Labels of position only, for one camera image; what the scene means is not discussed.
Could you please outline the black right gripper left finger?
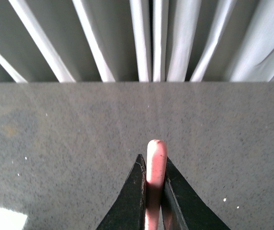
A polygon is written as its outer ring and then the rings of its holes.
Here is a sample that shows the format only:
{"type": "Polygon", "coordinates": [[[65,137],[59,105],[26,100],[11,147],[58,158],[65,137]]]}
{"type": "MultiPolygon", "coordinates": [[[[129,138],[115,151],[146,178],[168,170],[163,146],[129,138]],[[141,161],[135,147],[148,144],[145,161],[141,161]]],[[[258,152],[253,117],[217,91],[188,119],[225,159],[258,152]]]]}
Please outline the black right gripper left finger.
{"type": "Polygon", "coordinates": [[[146,213],[146,163],[139,154],[98,230],[143,230],[146,213]]]}

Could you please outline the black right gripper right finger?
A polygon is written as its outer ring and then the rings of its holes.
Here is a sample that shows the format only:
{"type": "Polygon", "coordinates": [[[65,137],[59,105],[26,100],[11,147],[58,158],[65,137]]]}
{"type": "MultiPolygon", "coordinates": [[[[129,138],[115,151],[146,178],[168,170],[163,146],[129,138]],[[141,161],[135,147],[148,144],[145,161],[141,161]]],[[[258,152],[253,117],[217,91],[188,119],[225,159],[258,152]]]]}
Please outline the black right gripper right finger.
{"type": "Polygon", "coordinates": [[[161,211],[165,230],[228,230],[167,159],[161,211]]]}

